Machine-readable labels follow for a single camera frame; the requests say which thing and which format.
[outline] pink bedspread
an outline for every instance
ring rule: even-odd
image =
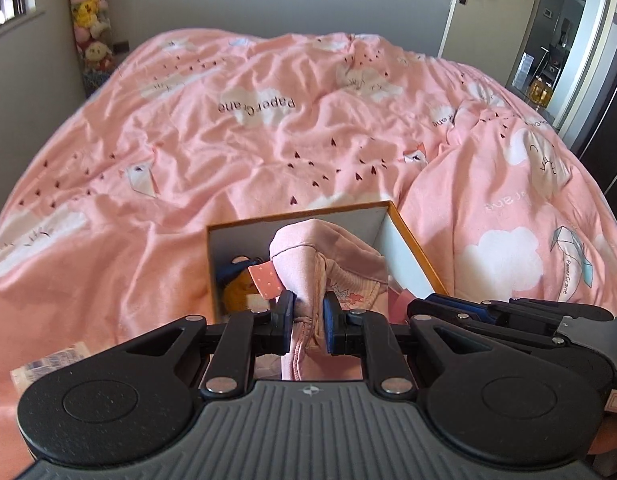
[[[210,317],[206,225],[386,198],[451,293],[617,314],[600,189],[477,70],[368,35],[180,30],[138,48],[0,218],[0,480],[30,462],[9,371]]]

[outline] silver screw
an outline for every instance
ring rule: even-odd
[[[237,388],[237,381],[230,377],[214,377],[206,381],[206,389],[212,394],[227,394]]]
[[[413,383],[402,377],[391,377],[382,381],[382,390],[388,394],[405,394],[413,388]]]

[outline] pink fabric pouch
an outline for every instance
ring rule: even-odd
[[[269,249],[282,284],[297,295],[282,379],[361,378],[359,359],[327,354],[322,303],[332,290],[343,310],[363,308],[388,317],[384,256],[342,227],[317,219],[283,227]]]

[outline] hanging toy storage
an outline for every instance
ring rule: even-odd
[[[86,95],[101,87],[115,64],[107,0],[70,0],[73,32]]]

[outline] pink duvet cover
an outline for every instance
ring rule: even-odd
[[[180,30],[71,117],[0,218],[0,480],[30,462],[10,370],[212,317],[205,226],[393,200],[448,290],[617,314],[617,223],[540,117],[377,36]]]

